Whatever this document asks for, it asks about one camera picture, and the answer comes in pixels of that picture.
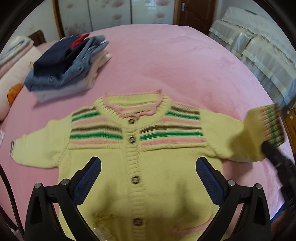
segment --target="screw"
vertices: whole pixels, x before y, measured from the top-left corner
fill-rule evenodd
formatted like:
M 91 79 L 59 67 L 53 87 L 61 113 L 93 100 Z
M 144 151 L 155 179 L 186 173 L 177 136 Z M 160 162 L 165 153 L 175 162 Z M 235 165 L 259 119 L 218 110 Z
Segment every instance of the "screw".
M 235 181 L 233 181 L 233 180 L 228 180 L 228 184 L 229 184 L 230 186 L 234 186 L 236 183 L 235 183 Z
M 64 186 L 66 186 L 69 183 L 69 181 L 70 181 L 69 179 L 63 179 L 61 181 L 61 184 L 64 185 Z
M 34 187 L 35 187 L 36 189 L 40 188 L 40 187 L 41 187 L 41 183 L 36 183 Z
M 262 189 L 262 185 L 260 183 L 256 183 L 255 185 L 258 189 Z

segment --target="wooden door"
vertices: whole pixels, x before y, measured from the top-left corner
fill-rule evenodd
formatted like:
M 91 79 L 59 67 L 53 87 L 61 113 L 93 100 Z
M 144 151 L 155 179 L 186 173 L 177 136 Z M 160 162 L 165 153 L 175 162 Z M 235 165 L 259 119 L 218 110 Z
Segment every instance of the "wooden door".
M 181 0 L 179 25 L 190 26 L 208 35 L 216 0 Z

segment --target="yellow knit cardigan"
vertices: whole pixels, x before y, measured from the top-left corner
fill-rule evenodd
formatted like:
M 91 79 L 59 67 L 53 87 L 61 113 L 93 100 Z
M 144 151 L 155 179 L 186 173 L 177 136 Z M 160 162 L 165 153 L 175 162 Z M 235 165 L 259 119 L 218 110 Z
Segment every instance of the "yellow knit cardigan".
M 58 182 L 99 157 L 102 171 L 78 209 L 101 240 L 196 241 L 218 210 L 196 160 L 204 156 L 221 172 L 220 158 L 263 160 L 264 140 L 284 141 L 274 105 L 238 121 L 148 93 L 102 97 L 13 141 L 11 156 L 22 165 L 58 167 Z M 61 212 L 59 220 L 74 239 Z

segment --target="navy blue garment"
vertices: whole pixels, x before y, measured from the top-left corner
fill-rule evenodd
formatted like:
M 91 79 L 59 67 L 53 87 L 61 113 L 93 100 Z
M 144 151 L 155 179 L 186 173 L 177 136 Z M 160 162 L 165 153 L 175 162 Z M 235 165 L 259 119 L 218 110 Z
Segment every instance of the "navy blue garment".
M 76 84 L 88 75 L 92 66 L 93 56 L 107 47 L 109 42 L 102 43 L 104 40 L 105 36 L 103 35 L 91 37 L 73 61 L 73 64 L 63 74 L 35 76 L 34 69 L 31 69 L 25 79 L 24 85 L 29 91 L 42 91 L 61 89 L 65 86 Z
M 35 63 L 34 75 L 44 76 L 48 74 L 65 73 L 80 51 L 72 52 L 71 45 L 79 36 L 62 39 L 49 48 Z

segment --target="sliding wardrobe door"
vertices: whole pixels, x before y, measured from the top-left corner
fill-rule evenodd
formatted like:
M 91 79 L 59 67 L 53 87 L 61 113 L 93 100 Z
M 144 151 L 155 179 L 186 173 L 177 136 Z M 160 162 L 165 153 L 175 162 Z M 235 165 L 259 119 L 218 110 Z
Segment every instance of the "sliding wardrobe door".
M 88 0 L 59 0 L 60 17 L 65 36 L 91 32 Z
M 131 24 L 130 0 L 89 0 L 94 30 Z
M 175 0 L 132 0 L 133 24 L 173 24 Z

